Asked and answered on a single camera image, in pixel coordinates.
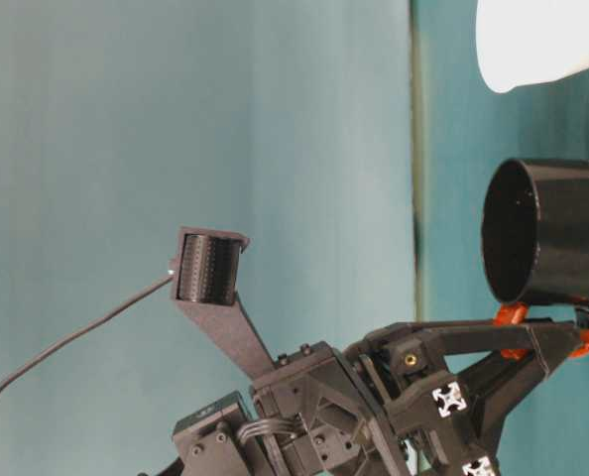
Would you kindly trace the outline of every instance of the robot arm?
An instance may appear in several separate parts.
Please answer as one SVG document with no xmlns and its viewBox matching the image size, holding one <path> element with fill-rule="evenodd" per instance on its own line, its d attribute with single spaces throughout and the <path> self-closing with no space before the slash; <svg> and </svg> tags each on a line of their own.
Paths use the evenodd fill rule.
<svg viewBox="0 0 589 476">
<path fill-rule="evenodd" d="M 508 413 L 576 349 L 588 319 L 398 323 L 344 352 L 303 344 L 274 361 L 235 294 L 238 234 L 182 228 L 172 299 L 252 380 L 179 421 L 161 476 L 497 476 Z M 519 349 L 513 354 L 507 349 Z M 457 374 L 445 357 L 485 352 Z"/>
</svg>

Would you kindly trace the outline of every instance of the wire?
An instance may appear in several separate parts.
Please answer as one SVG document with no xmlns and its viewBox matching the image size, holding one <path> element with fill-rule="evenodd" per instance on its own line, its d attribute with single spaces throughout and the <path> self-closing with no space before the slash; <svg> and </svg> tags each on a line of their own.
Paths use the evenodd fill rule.
<svg viewBox="0 0 589 476">
<path fill-rule="evenodd" d="M 237 430 L 237 440 L 243 446 L 250 438 L 266 434 L 296 435 L 300 430 L 300 423 L 283 418 L 263 418 L 249 421 Z"/>
<path fill-rule="evenodd" d="M 155 283 L 150 285 L 148 288 L 143 289 L 142 291 L 140 291 L 136 295 L 133 295 L 132 297 L 127 299 L 125 302 L 123 302 L 119 306 L 110 310 L 107 314 L 103 315 L 102 317 L 100 317 L 96 320 L 92 320 L 85 327 L 78 329 L 77 331 L 70 334 L 69 336 L 64 337 L 59 342 L 55 342 L 53 345 L 51 345 L 50 347 L 45 349 L 43 352 L 37 354 L 35 357 L 30 359 L 28 362 L 26 362 L 24 365 L 19 367 L 16 371 L 14 371 L 12 374 L 10 374 L 8 377 L 6 377 L 4 380 L 2 380 L 0 382 L 0 394 L 6 389 L 6 387 L 8 387 L 13 382 L 15 382 L 17 379 L 19 379 L 21 376 L 23 376 L 26 372 L 28 372 L 32 368 L 36 367 L 37 365 L 39 365 L 41 362 L 46 360 L 48 357 L 53 355 L 55 352 L 57 352 L 58 350 L 65 347 L 72 340 L 75 340 L 78 337 L 85 335 L 87 332 L 95 329 L 96 327 L 99 327 L 99 326 L 103 325 L 104 323 L 110 321 L 111 319 L 116 317 L 118 314 L 120 314 L 122 311 L 124 311 L 125 309 L 127 309 L 131 305 L 135 304 L 136 302 L 138 302 L 141 299 L 146 298 L 148 295 L 154 293 L 155 291 L 162 288 L 164 285 L 167 285 L 168 283 L 170 283 L 173 278 L 174 278 L 173 276 L 165 276 L 164 278 L 156 281 Z"/>
</svg>

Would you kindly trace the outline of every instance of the black cylinder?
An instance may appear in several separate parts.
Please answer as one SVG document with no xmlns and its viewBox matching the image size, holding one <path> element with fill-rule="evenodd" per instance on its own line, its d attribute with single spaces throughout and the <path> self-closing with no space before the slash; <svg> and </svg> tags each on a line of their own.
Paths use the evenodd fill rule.
<svg viewBox="0 0 589 476">
<path fill-rule="evenodd" d="M 501 302 L 589 305 L 589 162 L 505 161 L 486 194 L 482 255 Z"/>
<path fill-rule="evenodd" d="M 232 305 L 243 245 L 241 239 L 186 234 L 179 262 L 177 299 Z"/>
</svg>

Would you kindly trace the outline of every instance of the black plastic cup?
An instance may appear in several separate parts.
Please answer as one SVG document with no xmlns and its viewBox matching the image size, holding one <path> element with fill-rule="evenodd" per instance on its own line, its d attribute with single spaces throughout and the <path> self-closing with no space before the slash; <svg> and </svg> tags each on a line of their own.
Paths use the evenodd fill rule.
<svg viewBox="0 0 589 476">
<path fill-rule="evenodd" d="M 484 203 L 482 254 L 500 302 L 589 305 L 589 162 L 502 163 Z"/>
</svg>

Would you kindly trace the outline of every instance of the teal wall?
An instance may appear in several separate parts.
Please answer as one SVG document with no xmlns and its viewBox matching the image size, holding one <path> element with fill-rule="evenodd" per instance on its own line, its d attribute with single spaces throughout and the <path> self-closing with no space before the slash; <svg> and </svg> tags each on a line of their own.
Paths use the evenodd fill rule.
<svg viewBox="0 0 589 476">
<path fill-rule="evenodd" d="M 181 224 L 253 238 L 274 353 L 411 319 L 409 44 L 392 0 L 0 0 L 0 377 L 162 275 Z M 167 296 L 1 397 L 0 474 L 153 472 L 246 388 Z"/>
<path fill-rule="evenodd" d="M 498 307 L 480 255 L 484 193 L 498 163 L 589 159 L 589 71 L 491 92 L 475 58 L 475 7 L 412 3 L 420 314 L 429 320 L 487 318 Z M 500 456 L 505 475 L 589 474 L 589 357 L 568 362 L 516 410 Z"/>
</svg>

